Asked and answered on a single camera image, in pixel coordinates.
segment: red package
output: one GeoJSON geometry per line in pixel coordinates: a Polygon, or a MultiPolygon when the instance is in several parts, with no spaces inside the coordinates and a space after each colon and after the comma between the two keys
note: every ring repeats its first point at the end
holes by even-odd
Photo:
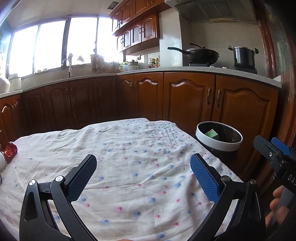
{"type": "Polygon", "coordinates": [[[3,151],[4,157],[7,163],[10,163],[11,160],[17,153],[17,146],[13,142],[8,142],[6,149],[3,151]]]}

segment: white countertop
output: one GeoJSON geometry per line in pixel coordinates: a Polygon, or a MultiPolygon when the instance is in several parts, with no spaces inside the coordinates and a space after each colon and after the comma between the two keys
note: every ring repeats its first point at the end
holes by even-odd
{"type": "Polygon", "coordinates": [[[116,75],[123,75],[123,74],[137,74],[137,73],[149,73],[149,72],[171,72],[171,71],[191,71],[191,72],[206,72],[206,73],[215,73],[215,74],[226,74],[226,75],[232,75],[242,78],[247,78],[254,81],[259,81],[262,83],[266,83],[272,86],[275,86],[277,88],[281,88],[282,83],[279,81],[276,81],[274,79],[270,79],[261,75],[247,73],[239,70],[233,70],[233,69],[222,69],[222,68],[215,68],[215,67],[167,67],[167,68],[153,68],[153,69],[139,69],[139,70],[133,70],[133,71],[126,71],[121,72],[117,74],[93,74],[93,75],[86,75],[86,76],[77,76],[67,79],[61,79],[61,80],[55,80],[48,83],[44,83],[42,85],[33,86],[27,89],[18,90],[18,91],[12,91],[0,94],[0,98],[7,97],[10,95],[15,95],[19,93],[23,93],[29,90],[33,90],[39,87],[44,87],[51,84],[61,83],[65,81],[70,80],[77,80],[77,79],[86,79],[86,78],[93,78],[93,77],[103,77],[103,76],[116,76],[116,75]]]}

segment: screw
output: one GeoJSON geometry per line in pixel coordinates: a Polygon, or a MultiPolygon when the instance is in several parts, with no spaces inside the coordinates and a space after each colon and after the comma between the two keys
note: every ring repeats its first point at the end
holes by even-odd
{"type": "Polygon", "coordinates": [[[29,181],[29,185],[30,185],[30,186],[33,186],[35,183],[36,183],[36,180],[34,180],[34,179],[31,180],[31,181],[29,181]]]}
{"type": "Polygon", "coordinates": [[[223,179],[224,182],[229,182],[230,181],[229,176],[223,176],[222,179],[223,179]]]}
{"type": "Polygon", "coordinates": [[[251,183],[252,185],[256,185],[256,184],[257,184],[256,180],[254,180],[254,179],[251,179],[251,180],[250,180],[250,183],[251,183]]]}
{"type": "Polygon", "coordinates": [[[57,176],[55,180],[56,180],[57,182],[60,182],[60,181],[63,180],[63,178],[64,178],[63,176],[57,176]]]}

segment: hand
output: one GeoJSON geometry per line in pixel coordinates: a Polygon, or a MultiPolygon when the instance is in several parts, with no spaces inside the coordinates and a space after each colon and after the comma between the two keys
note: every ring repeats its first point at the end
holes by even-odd
{"type": "MultiPolygon", "coordinates": [[[[274,190],[274,192],[273,192],[273,196],[275,197],[275,199],[272,200],[269,205],[271,212],[265,218],[266,227],[268,227],[270,225],[272,217],[274,216],[274,213],[279,205],[279,200],[281,198],[282,191],[283,191],[283,186],[280,186],[276,190],[274,190]]],[[[281,225],[282,222],[285,220],[289,211],[290,210],[285,206],[280,207],[280,209],[278,210],[278,212],[276,214],[276,219],[277,219],[277,222],[279,223],[279,225],[281,225]]]]}

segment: range hood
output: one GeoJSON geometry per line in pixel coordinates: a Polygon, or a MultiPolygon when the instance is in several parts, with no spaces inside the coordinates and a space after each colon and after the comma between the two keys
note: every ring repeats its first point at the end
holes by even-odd
{"type": "Polygon", "coordinates": [[[191,23],[206,20],[240,20],[257,23],[251,0],[165,0],[191,23]]]}

